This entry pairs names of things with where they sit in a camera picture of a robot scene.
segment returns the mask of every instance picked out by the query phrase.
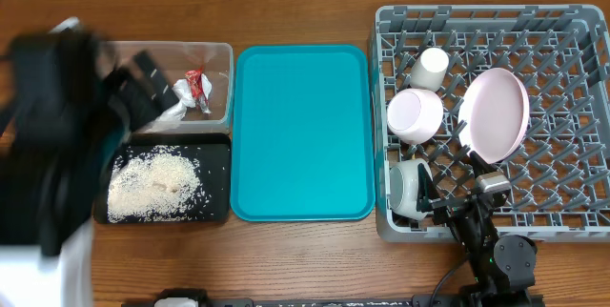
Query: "cup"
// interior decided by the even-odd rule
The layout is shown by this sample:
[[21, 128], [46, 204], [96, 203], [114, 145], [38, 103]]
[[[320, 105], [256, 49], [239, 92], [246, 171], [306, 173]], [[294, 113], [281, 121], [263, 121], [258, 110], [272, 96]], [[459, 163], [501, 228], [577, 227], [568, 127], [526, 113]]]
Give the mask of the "cup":
[[388, 105], [388, 128], [407, 144], [421, 144], [438, 131], [442, 115], [442, 102], [434, 92], [406, 89]]
[[419, 178], [417, 166], [423, 164], [432, 177], [430, 167], [423, 159], [413, 159], [397, 163], [390, 169], [390, 208], [394, 213], [413, 220], [423, 220], [428, 213], [417, 210]]
[[429, 48], [419, 56], [411, 69], [409, 84], [413, 88], [436, 92], [442, 85], [448, 66], [449, 56], [445, 51]]

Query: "gray dish rack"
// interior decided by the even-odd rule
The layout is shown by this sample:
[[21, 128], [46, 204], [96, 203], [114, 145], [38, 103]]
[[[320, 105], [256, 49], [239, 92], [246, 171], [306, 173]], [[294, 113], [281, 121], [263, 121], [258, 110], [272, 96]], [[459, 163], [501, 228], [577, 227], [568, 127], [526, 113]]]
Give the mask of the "gray dish rack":
[[[392, 213], [389, 170], [420, 157], [443, 194], [466, 194], [474, 178], [458, 142], [459, 106], [480, 73], [502, 67], [525, 85], [531, 111], [523, 143], [496, 164], [513, 184], [506, 206], [494, 215], [499, 233], [610, 241], [609, 43], [595, 6], [380, 8], [370, 44], [379, 235], [394, 242], [453, 241], [450, 231], [430, 218], [416, 222]], [[450, 55], [438, 92], [444, 120], [433, 139], [410, 147], [388, 132], [386, 107], [408, 86], [411, 67], [428, 47]]]

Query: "blue tray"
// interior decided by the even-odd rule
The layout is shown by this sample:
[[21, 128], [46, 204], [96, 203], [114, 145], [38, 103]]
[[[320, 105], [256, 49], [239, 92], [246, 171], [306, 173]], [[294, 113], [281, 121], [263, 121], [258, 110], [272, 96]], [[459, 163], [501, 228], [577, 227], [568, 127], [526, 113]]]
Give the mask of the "blue tray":
[[248, 221], [356, 220], [375, 204], [367, 60], [253, 47], [237, 60], [231, 206]]

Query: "wooden board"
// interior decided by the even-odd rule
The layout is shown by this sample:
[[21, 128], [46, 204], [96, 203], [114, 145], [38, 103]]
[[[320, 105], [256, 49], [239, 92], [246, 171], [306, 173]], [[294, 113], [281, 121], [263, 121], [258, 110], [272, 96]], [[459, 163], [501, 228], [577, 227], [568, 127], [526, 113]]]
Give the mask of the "wooden board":
[[[69, 16], [117, 40], [228, 42], [235, 58], [261, 44], [354, 44], [364, 51], [378, 7], [391, 4], [592, 3], [610, 0], [0, 0], [0, 51], [21, 31]], [[10, 94], [0, 78], [0, 101]], [[165, 288], [212, 297], [408, 297], [430, 293], [461, 257], [455, 244], [390, 244], [375, 215], [359, 222], [99, 226], [92, 261], [96, 306]], [[534, 294], [548, 306], [607, 306], [610, 245], [541, 244]], [[473, 281], [462, 268], [443, 288]]]

